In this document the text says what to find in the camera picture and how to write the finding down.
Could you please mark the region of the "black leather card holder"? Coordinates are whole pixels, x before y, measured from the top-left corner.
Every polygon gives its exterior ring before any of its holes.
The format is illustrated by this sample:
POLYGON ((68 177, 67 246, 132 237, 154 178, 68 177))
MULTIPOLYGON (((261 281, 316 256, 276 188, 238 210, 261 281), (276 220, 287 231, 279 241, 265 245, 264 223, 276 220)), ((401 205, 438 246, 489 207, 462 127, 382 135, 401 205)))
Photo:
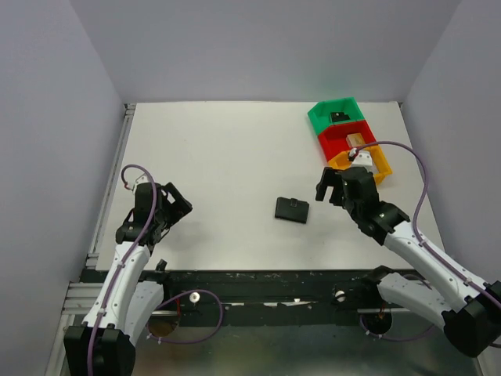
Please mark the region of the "black leather card holder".
POLYGON ((308 221, 309 203, 296 198, 278 197, 276 199, 275 218, 290 222, 306 224, 308 221))

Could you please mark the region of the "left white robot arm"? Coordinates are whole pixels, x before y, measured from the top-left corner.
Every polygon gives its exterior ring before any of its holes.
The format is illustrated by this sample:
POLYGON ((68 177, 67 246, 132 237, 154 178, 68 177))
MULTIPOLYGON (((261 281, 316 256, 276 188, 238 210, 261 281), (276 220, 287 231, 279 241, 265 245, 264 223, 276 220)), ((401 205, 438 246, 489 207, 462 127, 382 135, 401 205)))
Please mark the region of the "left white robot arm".
POLYGON ((139 336, 164 298, 160 279, 140 276, 155 246, 193 206, 172 183, 139 183, 134 196, 115 233, 112 265, 92 308, 64 335, 72 375, 130 375, 139 336))

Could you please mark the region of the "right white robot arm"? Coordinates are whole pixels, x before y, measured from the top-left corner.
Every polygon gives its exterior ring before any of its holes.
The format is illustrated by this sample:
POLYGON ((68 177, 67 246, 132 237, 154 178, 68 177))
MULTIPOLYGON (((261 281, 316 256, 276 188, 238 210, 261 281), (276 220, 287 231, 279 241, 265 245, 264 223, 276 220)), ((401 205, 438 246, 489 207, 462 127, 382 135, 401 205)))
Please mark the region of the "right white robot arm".
POLYGON ((500 282, 488 283, 451 259, 413 228, 409 216, 382 201, 371 172, 363 167, 325 168, 316 186, 322 201, 342 207, 366 236, 408 262, 429 284, 388 272, 377 282, 380 297, 441 329, 463 355, 476 357, 500 336, 500 282))

